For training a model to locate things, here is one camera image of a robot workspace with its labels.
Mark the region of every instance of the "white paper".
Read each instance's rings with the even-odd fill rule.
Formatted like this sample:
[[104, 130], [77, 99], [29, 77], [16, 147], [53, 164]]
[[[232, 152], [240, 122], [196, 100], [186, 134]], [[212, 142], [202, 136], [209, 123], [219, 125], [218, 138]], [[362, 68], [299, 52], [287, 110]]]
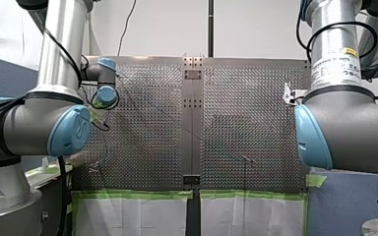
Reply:
[[23, 41], [0, 38], [0, 59], [20, 65], [23, 59]]
[[267, 236], [271, 227], [272, 200], [236, 197], [231, 236]]
[[42, 34], [17, 1], [0, 0], [0, 59], [38, 69]]
[[304, 202], [273, 200], [270, 236], [302, 236]]
[[302, 236], [303, 201], [201, 199], [202, 235]]
[[186, 200], [80, 200], [78, 236], [184, 236]]
[[234, 199], [201, 199], [201, 234], [230, 236]]

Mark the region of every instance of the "warning label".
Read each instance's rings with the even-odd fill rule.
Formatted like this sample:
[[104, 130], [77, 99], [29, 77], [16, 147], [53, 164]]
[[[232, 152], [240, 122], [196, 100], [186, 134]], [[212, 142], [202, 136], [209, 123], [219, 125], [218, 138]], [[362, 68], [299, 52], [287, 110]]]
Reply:
[[359, 80], [360, 63], [357, 58], [347, 54], [336, 54], [323, 58], [312, 66], [312, 80]]

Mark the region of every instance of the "black pole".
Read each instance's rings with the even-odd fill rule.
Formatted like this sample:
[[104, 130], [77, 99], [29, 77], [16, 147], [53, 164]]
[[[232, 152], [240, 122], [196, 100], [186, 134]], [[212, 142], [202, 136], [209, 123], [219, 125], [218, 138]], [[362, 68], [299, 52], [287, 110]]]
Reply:
[[209, 4], [208, 57], [214, 57], [214, 0], [210, 0], [210, 4]]

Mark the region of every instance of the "metal bracket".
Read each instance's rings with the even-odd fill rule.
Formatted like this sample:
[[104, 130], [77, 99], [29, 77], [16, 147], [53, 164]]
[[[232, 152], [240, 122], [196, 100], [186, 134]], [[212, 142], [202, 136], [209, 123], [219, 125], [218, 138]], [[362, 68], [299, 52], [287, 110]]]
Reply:
[[290, 88], [290, 83], [284, 83], [283, 101], [288, 105], [299, 105], [297, 100], [303, 98], [306, 92], [306, 89], [292, 90]]
[[202, 57], [185, 57], [185, 80], [201, 80], [202, 79]]
[[201, 175], [183, 175], [183, 185], [200, 185]]
[[183, 58], [182, 119], [184, 125], [182, 149], [184, 150], [183, 176], [201, 172], [200, 149], [203, 115], [204, 58]]

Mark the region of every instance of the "metal clamp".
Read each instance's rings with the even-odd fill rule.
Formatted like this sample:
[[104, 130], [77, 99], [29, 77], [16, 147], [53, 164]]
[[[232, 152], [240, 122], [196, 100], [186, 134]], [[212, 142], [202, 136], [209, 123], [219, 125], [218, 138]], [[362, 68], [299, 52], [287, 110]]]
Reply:
[[288, 105], [299, 105], [297, 100], [303, 98], [306, 92], [306, 89], [292, 90], [290, 88], [290, 83], [284, 83], [283, 101]]

